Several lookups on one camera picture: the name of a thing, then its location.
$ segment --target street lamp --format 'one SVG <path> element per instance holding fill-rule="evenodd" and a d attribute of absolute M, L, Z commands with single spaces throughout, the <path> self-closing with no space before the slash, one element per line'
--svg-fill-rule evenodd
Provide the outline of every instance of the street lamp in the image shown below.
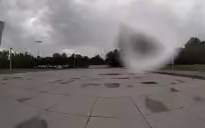
<path fill-rule="evenodd" d="M 12 72 L 12 48 L 9 48 L 9 70 Z"/>
<path fill-rule="evenodd" d="M 38 46 L 38 56 L 40 56 L 40 46 L 41 46 L 41 43 L 42 43 L 42 41 L 35 41 L 35 43 L 37 43 L 37 44 L 39 44 L 39 46 Z"/>

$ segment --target treeline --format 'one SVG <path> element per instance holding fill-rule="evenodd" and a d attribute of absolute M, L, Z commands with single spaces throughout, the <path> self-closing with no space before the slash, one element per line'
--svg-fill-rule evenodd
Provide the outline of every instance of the treeline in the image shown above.
<path fill-rule="evenodd" d="M 9 51 L 0 51 L 0 68 L 9 68 Z M 105 60 L 96 55 L 92 58 L 80 54 L 67 56 L 66 53 L 54 53 L 49 57 L 34 57 L 29 53 L 12 53 L 13 68 L 88 68 L 89 65 L 107 64 L 111 67 L 121 67 L 120 51 L 115 49 L 106 54 Z M 179 48 L 179 55 L 175 64 L 191 65 L 205 64 L 205 41 L 192 37 L 183 48 Z"/>
<path fill-rule="evenodd" d="M 89 65 L 105 64 L 100 55 L 89 58 L 80 54 L 67 56 L 65 53 L 49 57 L 34 57 L 27 52 L 12 53 L 11 60 L 13 68 L 88 68 Z M 0 51 L 0 68 L 8 69 L 9 66 L 9 51 Z"/>
<path fill-rule="evenodd" d="M 205 64 L 205 41 L 192 37 L 183 48 L 178 49 L 179 54 L 174 63 L 177 65 Z M 111 67 L 122 66 L 120 51 L 115 49 L 107 53 L 106 63 Z"/>

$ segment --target tree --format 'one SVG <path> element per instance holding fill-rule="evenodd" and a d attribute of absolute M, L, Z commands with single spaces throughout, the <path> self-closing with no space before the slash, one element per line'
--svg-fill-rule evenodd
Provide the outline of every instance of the tree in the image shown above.
<path fill-rule="evenodd" d="M 103 65 L 104 59 L 100 55 L 90 58 L 90 65 Z"/>
<path fill-rule="evenodd" d="M 205 41 L 192 37 L 181 49 L 176 64 L 205 64 Z"/>
<path fill-rule="evenodd" d="M 118 49 L 114 51 L 110 51 L 106 55 L 106 63 L 111 67 L 121 67 L 123 66 L 121 63 L 120 52 Z"/>

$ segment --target paved plaza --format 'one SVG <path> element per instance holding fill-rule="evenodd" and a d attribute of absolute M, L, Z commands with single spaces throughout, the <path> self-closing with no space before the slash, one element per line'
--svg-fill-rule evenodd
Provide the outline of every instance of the paved plaza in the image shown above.
<path fill-rule="evenodd" d="M 1 74 L 0 128 L 205 128 L 205 80 L 126 69 Z"/>

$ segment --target cloudy sky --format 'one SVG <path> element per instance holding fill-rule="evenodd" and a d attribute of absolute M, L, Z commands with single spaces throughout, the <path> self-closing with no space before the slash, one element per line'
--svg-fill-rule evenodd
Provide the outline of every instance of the cloudy sky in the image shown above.
<path fill-rule="evenodd" d="M 93 56 L 116 47 L 120 24 L 181 46 L 205 40 L 205 0 L 0 0 L 2 49 Z"/>

